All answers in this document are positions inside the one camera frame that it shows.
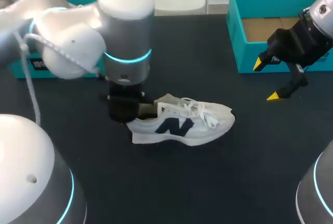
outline open box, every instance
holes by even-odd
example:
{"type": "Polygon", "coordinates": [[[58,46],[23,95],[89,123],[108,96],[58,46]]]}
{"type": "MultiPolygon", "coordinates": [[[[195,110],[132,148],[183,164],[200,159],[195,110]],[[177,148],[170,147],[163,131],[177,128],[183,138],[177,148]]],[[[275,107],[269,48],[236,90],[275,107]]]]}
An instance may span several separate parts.
{"type": "MultiPolygon", "coordinates": [[[[68,2],[75,5],[86,5],[94,3],[97,0],[67,0],[68,2]]],[[[98,67],[101,69],[102,74],[104,74],[103,59],[101,58],[98,62],[98,67]]],[[[21,61],[16,61],[10,65],[14,76],[16,78],[25,78],[21,61]]],[[[41,56],[38,53],[33,53],[28,56],[28,69],[32,78],[56,78],[47,67],[44,65],[44,62],[41,56]]],[[[86,74],[84,77],[96,77],[95,74],[86,74]]]]}
{"type": "MultiPolygon", "coordinates": [[[[227,25],[239,73],[253,73],[258,55],[267,49],[267,39],[278,28],[290,29],[298,14],[316,0],[230,0],[227,25]]],[[[308,71],[333,70],[330,50],[308,71]]],[[[287,65],[267,65],[261,72],[286,72],[287,65]]]]}

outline black tabletop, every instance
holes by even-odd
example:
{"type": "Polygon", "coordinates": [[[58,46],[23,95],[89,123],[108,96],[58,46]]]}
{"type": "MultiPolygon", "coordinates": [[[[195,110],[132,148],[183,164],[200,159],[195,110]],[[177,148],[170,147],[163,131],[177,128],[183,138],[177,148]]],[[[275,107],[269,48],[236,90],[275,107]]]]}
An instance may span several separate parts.
{"type": "MultiPolygon", "coordinates": [[[[289,73],[238,74],[222,15],[157,17],[145,91],[225,104],[232,129],[203,146],[134,145],[94,79],[35,80],[42,127],[88,201],[87,224],[299,223],[299,181],[333,137],[333,73],[292,98],[266,98],[289,73]]],[[[25,81],[0,72],[0,112],[30,119],[25,81]]]]}

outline new balance logo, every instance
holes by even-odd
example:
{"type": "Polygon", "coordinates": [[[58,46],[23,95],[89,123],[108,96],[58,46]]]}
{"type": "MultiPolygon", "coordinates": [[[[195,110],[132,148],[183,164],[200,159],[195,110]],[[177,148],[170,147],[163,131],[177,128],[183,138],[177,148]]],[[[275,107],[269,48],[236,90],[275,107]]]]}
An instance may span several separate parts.
{"type": "Polygon", "coordinates": [[[186,118],[181,127],[178,118],[168,118],[159,126],[155,133],[164,134],[169,130],[170,134],[185,136],[193,125],[193,121],[189,118],[186,118]]]}

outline sneaker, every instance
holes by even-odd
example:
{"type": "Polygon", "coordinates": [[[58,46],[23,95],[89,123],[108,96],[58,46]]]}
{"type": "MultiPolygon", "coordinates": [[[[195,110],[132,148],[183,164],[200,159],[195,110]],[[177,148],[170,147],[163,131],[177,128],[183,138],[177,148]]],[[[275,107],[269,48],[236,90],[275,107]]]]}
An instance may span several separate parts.
{"type": "Polygon", "coordinates": [[[188,146],[211,142],[234,124],[232,109],[170,94],[140,106],[139,118],[127,123],[135,144],[180,141],[188,146]]]}

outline shoelace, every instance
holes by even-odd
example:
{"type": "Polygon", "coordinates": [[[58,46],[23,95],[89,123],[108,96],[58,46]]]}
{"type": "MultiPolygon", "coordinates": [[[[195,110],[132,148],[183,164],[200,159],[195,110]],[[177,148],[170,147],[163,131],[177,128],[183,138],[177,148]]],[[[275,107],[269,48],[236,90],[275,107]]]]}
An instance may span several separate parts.
{"type": "Polygon", "coordinates": [[[183,103],[182,105],[184,108],[190,112],[190,117],[194,116],[200,116],[201,120],[204,122],[204,124],[211,129],[216,128],[219,121],[215,119],[207,110],[204,103],[197,102],[196,100],[193,100],[191,98],[184,97],[182,98],[184,101],[188,101],[189,104],[183,103]]]}

